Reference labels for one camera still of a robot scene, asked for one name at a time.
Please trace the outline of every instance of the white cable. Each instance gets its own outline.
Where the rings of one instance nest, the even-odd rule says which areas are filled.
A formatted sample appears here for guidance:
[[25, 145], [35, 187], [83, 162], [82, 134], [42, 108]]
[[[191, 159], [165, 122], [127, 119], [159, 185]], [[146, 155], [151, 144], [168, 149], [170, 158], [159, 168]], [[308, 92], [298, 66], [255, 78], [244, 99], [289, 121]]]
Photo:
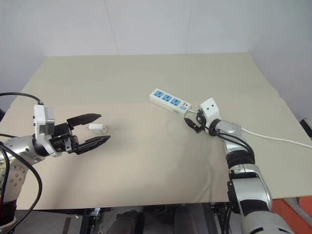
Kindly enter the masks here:
[[296, 144], [296, 145], [301, 145], [301, 146], [308, 147], [308, 148], [312, 149], [312, 146], [310, 146], [310, 145], [306, 145], [306, 144], [303, 144], [303, 143], [300, 143], [300, 142], [296, 142], [296, 141], [293, 141], [293, 140], [287, 140], [287, 139], [276, 138], [276, 137], [271, 137], [271, 136], [264, 136], [264, 135], [261, 135], [261, 134], [258, 134], [258, 133], [253, 133], [253, 132], [248, 131], [247, 129], [244, 129], [244, 128], [242, 128], [242, 130], [245, 131], [246, 133], [249, 133], [249, 134], [252, 134], [252, 135], [255, 135], [255, 136], [258, 136], [258, 137], [263, 137], [263, 138], [272, 139], [272, 140], [286, 141], [286, 142], [289, 142], [289, 143], [293, 143], [293, 144]]

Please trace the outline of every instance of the table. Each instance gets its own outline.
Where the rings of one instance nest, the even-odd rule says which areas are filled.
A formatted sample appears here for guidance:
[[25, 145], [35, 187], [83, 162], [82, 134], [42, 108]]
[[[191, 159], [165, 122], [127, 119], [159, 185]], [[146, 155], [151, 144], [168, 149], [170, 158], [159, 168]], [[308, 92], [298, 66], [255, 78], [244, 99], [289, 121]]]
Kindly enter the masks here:
[[[36, 209], [76, 209], [227, 201], [222, 141], [196, 134], [183, 118], [148, 99], [159, 88], [193, 104], [213, 97], [223, 119], [260, 134], [310, 144], [278, 92], [247, 53], [50, 57], [23, 92], [52, 106], [56, 124], [98, 113], [112, 136], [85, 154], [63, 153], [35, 165], [43, 181]], [[33, 134], [34, 101], [17, 97], [0, 132]], [[94, 137], [86, 126], [79, 141]], [[243, 133], [273, 198], [312, 194], [312, 151]], [[37, 194], [29, 172], [18, 199], [27, 209]]]

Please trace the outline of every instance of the white plug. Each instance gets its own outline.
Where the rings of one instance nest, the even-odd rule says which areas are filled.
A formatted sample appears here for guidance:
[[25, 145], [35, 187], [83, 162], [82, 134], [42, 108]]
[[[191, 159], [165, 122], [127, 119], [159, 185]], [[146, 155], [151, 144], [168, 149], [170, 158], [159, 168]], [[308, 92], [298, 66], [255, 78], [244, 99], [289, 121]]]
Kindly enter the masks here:
[[206, 127], [209, 128], [211, 122], [214, 121], [216, 118], [221, 119], [219, 108], [213, 98], [204, 101], [202, 104], [199, 105], [199, 107], [204, 112], [204, 116], [206, 118]]
[[92, 131], [93, 134], [105, 134], [106, 128], [103, 124], [90, 123], [88, 129]]

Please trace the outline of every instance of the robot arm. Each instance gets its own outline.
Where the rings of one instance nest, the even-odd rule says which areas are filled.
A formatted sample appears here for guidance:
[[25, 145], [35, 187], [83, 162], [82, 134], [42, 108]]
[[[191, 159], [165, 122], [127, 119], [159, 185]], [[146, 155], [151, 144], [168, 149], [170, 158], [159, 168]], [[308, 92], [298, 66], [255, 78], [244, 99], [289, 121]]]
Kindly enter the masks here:
[[222, 120], [212, 98], [200, 105], [196, 119], [208, 134], [224, 140], [230, 178], [228, 197], [232, 211], [241, 215], [243, 234], [293, 234], [283, 218], [271, 211], [270, 190], [255, 164], [253, 150], [242, 145], [241, 127]]
[[[43, 161], [46, 156], [60, 156], [62, 152], [76, 153], [77, 155], [85, 153], [105, 143], [110, 136], [98, 136], [79, 144], [78, 138], [72, 134], [72, 130], [74, 126], [88, 124], [99, 117], [101, 115], [86, 114], [70, 118], [67, 123], [54, 125], [52, 108], [38, 104], [35, 105], [35, 114], [33, 116], [35, 134], [12, 138], [4, 143], [1, 142], [1, 149], [6, 151], [10, 161], [10, 170], [0, 209], [0, 233], [8, 230], [16, 222], [14, 217], [16, 201], [28, 171], [28, 167], [16, 159], [9, 151], [19, 155], [30, 165]], [[4, 178], [4, 155], [0, 152], [0, 188], [3, 187]]]

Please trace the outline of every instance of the person's leg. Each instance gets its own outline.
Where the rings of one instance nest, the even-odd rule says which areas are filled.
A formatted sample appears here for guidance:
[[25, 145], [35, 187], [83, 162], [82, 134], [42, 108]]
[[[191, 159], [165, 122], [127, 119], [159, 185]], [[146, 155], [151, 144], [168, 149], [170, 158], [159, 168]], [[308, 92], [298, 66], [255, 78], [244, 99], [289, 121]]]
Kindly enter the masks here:
[[175, 210], [174, 234], [198, 234], [194, 218], [185, 206]]
[[118, 214], [107, 234], [134, 234], [137, 225], [137, 211], [128, 211]]

